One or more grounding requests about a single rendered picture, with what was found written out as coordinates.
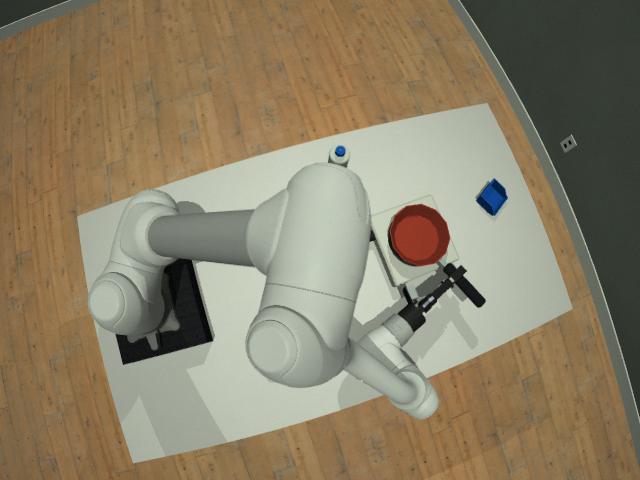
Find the red frying pan with black handle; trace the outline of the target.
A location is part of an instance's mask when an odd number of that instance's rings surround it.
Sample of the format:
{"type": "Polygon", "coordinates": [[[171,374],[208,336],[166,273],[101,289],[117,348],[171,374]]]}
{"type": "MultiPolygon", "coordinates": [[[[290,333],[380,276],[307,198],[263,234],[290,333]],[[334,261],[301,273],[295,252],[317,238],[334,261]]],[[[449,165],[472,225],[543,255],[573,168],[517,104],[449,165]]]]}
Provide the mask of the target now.
{"type": "MultiPolygon", "coordinates": [[[[405,206],[394,216],[390,235],[393,248],[404,261],[419,267],[438,261],[448,277],[456,270],[442,258],[450,234],[447,222],[437,210],[423,204],[405,206]]],[[[483,298],[464,276],[455,284],[474,304],[483,298]]]]}

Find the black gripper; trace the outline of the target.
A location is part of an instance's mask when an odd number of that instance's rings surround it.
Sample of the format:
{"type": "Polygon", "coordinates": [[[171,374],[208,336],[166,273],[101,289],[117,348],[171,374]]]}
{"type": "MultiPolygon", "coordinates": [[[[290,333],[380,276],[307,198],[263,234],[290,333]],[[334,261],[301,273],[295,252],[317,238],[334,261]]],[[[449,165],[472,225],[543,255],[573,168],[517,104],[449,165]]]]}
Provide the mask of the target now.
{"type": "Polygon", "coordinates": [[[397,314],[403,317],[409,323],[413,332],[415,332],[426,322],[423,312],[427,313],[437,302],[437,299],[441,297],[443,293],[446,292],[450,287],[453,288],[453,285],[466,272],[467,270],[462,265],[460,265],[447,279],[445,279],[445,281],[441,281],[442,284],[436,290],[434,290],[432,293],[429,293],[425,298],[419,301],[418,307],[409,303],[397,314]]]}

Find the grey bottle with blue cap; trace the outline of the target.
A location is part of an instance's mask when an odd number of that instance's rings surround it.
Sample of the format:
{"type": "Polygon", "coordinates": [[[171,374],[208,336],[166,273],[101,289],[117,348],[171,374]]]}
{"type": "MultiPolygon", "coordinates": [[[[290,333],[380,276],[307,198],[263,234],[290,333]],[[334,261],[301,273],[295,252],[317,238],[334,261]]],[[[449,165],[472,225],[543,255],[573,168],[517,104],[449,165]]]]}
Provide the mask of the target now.
{"type": "Polygon", "coordinates": [[[336,145],[329,152],[328,163],[338,164],[347,168],[349,158],[349,150],[345,146],[336,145]]]}

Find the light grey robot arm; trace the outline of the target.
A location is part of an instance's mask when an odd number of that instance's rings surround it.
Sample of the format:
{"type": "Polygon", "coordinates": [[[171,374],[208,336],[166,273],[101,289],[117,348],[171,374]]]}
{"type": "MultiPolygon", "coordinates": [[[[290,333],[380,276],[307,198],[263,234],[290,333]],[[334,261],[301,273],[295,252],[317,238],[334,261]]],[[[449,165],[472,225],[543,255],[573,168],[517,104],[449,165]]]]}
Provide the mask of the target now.
{"type": "Polygon", "coordinates": [[[403,317],[393,314],[357,343],[348,337],[371,234],[356,173],[314,163],[256,209],[178,214],[175,200],[156,189],[128,202],[88,295],[102,328],[161,349],[159,334],[181,328],[166,266],[179,258],[255,266],[266,282],[245,345],[261,375],[306,388],[346,371],[415,419],[437,410],[434,386],[399,349],[414,335],[403,317]]]}

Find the blue plastic stacking bin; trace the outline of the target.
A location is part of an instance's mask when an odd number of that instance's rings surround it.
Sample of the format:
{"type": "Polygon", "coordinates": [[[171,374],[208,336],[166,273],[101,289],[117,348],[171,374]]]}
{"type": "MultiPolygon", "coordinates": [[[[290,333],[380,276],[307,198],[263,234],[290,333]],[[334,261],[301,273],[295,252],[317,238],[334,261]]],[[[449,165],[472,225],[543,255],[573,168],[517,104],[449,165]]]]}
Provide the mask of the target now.
{"type": "Polygon", "coordinates": [[[503,206],[505,201],[508,199],[508,196],[506,195],[505,188],[495,178],[490,182],[490,188],[488,185],[483,191],[485,193],[484,196],[482,192],[482,196],[479,196],[476,202],[481,205],[488,213],[495,216],[503,206]]]}

